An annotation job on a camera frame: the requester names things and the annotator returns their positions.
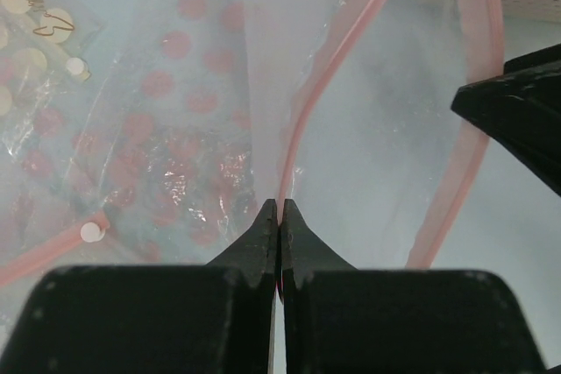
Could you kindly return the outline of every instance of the wrinkled plastic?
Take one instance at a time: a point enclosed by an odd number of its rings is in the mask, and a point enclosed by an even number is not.
[[[464,40],[469,10],[457,0],[141,0],[103,84],[53,70],[33,91],[45,101],[4,127],[0,322],[10,326],[56,265],[205,263],[269,197],[294,196],[355,265],[403,266],[412,246],[428,262],[485,150],[469,128],[474,145],[455,144],[463,131],[448,111],[466,76],[483,76]],[[497,36],[488,13],[470,22]],[[475,46],[480,59],[493,44]],[[415,249],[425,215],[437,237]],[[105,229],[99,243],[81,240],[85,222]],[[357,230],[372,237],[354,244]]]

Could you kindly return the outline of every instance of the polka dot fabric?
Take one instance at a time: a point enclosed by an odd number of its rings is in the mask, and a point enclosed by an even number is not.
[[[89,161],[109,157],[96,185],[128,250],[146,261],[206,262],[256,211],[244,7],[154,0],[150,12],[139,12],[79,142],[101,150],[77,160],[96,167]],[[102,116],[123,123],[99,124]]]

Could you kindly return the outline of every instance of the plastic bag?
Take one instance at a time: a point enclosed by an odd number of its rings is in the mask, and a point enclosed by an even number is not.
[[[69,57],[79,57],[102,28],[98,18],[77,0],[1,0],[1,3],[11,20],[31,39],[60,47],[56,50]]]
[[[427,267],[486,149],[486,136],[469,124],[460,128],[448,108],[466,77],[476,81],[502,71],[500,0],[330,0],[330,26],[322,27],[319,18],[315,28],[320,41],[298,39],[293,51],[287,51],[288,37],[301,34],[297,24],[290,25],[293,10],[302,11],[294,22],[306,21],[304,6],[321,1],[302,0],[301,8],[300,0],[296,6],[261,2],[275,11],[275,23],[291,18],[255,40],[261,56],[248,54],[250,83],[252,74],[268,74],[267,51],[278,51],[273,42],[307,66],[275,79],[275,55],[270,80],[251,91],[259,202],[275,191],[282,202],[288,188],[300,188],[288,194],[312,228],[356,265]],[[309,15],[321,16],[313,10]],[[285,28],[287,39],[266,41],[277,27]],[[316,124],[312,117],[309,141],[294,167],[314,104],[364,31],[328,89],[324,101],[330,103]],[[271,179],[279,169],[281,176]],[[294,174],[302,172],[302,182],[294,183]],[[361,231],[372,233],[367,243],[355,243],[353,233]]]
[[[351,228],[345,206],[365,206],[368,220],[355,226],[377,236],[360,245],[364,256],[353,263],[405,263],[403,253],[427,209],[427,223],[438,226],[430,232],[446,231],[485,149],[486,138],[469,127],[452,148],[458,121],[446,110],[465,81],[462,33],[470,47],[470,79],[484,77],[474,63],[491,73],[502,63],[500,48],[488,48],[489,40],[500,37],[500,19],[493,21],[487,11],[493,19],[501,15],[494,0],[460,3],[463,28],[456,1],[446,1],[141,0],[129,41],[115,52],[101,91],[88,88],[101,85],[88,81],[83,96],[53,95],[46,120],[66,109],[62,114],[71,122],[56,131],[56,140],[40,137],[41,154],[32,153],[35,159],[23,172],[11,156],[0,159],[12,171],[5,182],[15,182],[21,192],[6,198],[2,209],[15,209],[11,219],[26,224],[6,231],[15,245],[8,245],[0,269],[0,301],[6,301],[0,320],[13,321],[32,279],[60,263],[204,263],[249,226],[263,200],[282,200],[289,186],[301,189],[289,194],[328,243],[352,238],[351,232],[341,234]],[[465,17],[477,17],[476,25]],[[365,44],[340,73],[354,81],[366,69],[362,92],[336,79],[326,99],[340,101],[341,108],[358,99],[359,108],[373,114],[352,117],[365,123],[359,131],[344,120],[332,123],[343,117],[338,113],[323,116],[329,127],[312,120],[309,134],[316,135],[295,169],[311,110],[364,31]],[[413,61],[402,65],[406,58]],[[35,104],[41,113],[49,109]],[[18,141],[26,151],[28,139]],[[315,166],[310,156],[317,145],[341,148],[342,172]],[[56,165],[50,167],[60,177],[35,180],[25,172],[46,162],[43,148],[52,152]],[[451,152],[451,170],[437,190]],[[362,200],[365,190],[358,187],[368,185],[352,179],[353,163],[372,168],[379,189],[374,203]],[[299,172],[301,182],[294,182]],[[357,194],[337,196],[336,177]],[[20,215],[29,208],[31,214]],[[330,218],[322,219],[326,212]],[[47,224],[52,220],[54,228]],[[85,222],[97,223],[99,241],[82,241]],[[412,258],[425,259],[434,240],[422,231]]]

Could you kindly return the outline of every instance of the pink zipper seal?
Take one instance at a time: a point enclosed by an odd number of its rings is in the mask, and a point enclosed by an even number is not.
[[[314,59],[311,74],[301,90],[293,98],[289,124],[289,143],[286,158],[281,157],[280,190],[277,206],[279,223],[282,218],[284,200],[292,180],[292,168],[302,140],[303,132],[317,101],[331,79],[364,33],[370,22],[378,15],[387,0],[344,0],[330,23],[325,44]]]
[[[468,83],[503,74],[501,0],[458,0],[458,6],[467,50]],[[485,133],[462,122],[444,177],[409,253],[408,268],[432,265],[470,192],[488,144]]]
[[[36,271],[44,270],[54,260],[84,244],[80,236],[80,229],[87,222],[96,223],[101,230],[109,229],[110,222],[103,211],[91,216],[87,220],[78,222],[65,229],[57,236],[45,243],[27,251],[0,268],[0,287],[7,286],[18,279],[29,276]]]

